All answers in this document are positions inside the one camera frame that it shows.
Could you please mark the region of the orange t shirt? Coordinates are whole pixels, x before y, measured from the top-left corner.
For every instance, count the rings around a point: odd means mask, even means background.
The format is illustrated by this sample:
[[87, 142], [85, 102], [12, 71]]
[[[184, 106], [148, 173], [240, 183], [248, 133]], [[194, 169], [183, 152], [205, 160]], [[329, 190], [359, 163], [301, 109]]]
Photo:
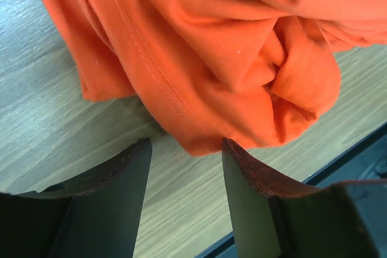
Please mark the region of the orange t shirt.
[[43, 0], [83, 96], [136, 94], [194, 155], [296, 139], [335, 103], [335, 51], [386, 43], [386, 0]]

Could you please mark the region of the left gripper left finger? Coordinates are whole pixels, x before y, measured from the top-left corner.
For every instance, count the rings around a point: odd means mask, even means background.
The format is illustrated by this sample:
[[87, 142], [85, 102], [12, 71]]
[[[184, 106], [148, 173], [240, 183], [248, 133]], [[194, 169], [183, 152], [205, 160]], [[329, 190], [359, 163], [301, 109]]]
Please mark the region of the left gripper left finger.
[[151, 141], [41, 192], [1, 194], [2, 257], [132, 257]]

